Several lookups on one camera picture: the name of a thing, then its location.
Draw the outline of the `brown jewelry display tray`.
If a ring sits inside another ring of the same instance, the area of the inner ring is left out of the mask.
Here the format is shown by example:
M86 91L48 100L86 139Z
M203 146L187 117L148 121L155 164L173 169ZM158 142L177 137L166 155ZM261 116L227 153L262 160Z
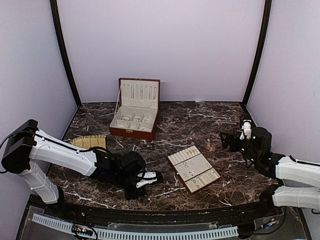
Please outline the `brown jewelry display tray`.
M190 194L199 192L221 178L195 145L167 156L167 160Z

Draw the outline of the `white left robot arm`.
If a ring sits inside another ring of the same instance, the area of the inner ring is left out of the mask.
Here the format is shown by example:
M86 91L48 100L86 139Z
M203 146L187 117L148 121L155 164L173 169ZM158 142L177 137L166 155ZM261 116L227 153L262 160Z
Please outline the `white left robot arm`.
M114 184L124 190L128 200L138 198L145 185L157 180L157 174L146 170L143 158L136 152L119 155L101 146L77 147L40 130L33 119L9 134L0 145L5 146L1 161L4 172L20 176L60 218L67 218L71 208L64 202L63 191L49 180L38 161Z

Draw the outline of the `red wooden jewelry box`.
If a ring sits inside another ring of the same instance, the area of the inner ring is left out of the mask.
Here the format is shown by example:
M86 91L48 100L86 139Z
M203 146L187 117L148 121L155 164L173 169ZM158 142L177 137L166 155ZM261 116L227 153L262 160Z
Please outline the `red wooden jewelry box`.
M159 119L159 79L118 79L118 97L109 125L113 136L151 141Z

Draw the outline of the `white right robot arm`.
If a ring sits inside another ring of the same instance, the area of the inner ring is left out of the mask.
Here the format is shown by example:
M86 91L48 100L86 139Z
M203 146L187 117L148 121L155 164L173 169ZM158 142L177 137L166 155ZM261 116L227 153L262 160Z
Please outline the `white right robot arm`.
M224 149L239 152L246 167L276 180L260 195L255 213L266 217L275 207L320 209L320 165L271 151L272 134L263 127L248 133L219 134Z

